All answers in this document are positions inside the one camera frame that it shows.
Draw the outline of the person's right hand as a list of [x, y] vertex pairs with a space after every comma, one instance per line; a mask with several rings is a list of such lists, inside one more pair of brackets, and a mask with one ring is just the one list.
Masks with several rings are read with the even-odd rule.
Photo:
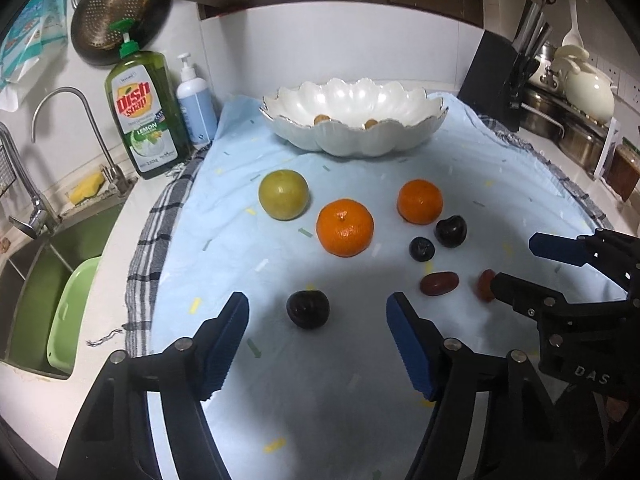
[[600, 396], [600, 398], [606, 418], [611, 422], [621, 422], [628, 411], [628, 403], [610, 396]]

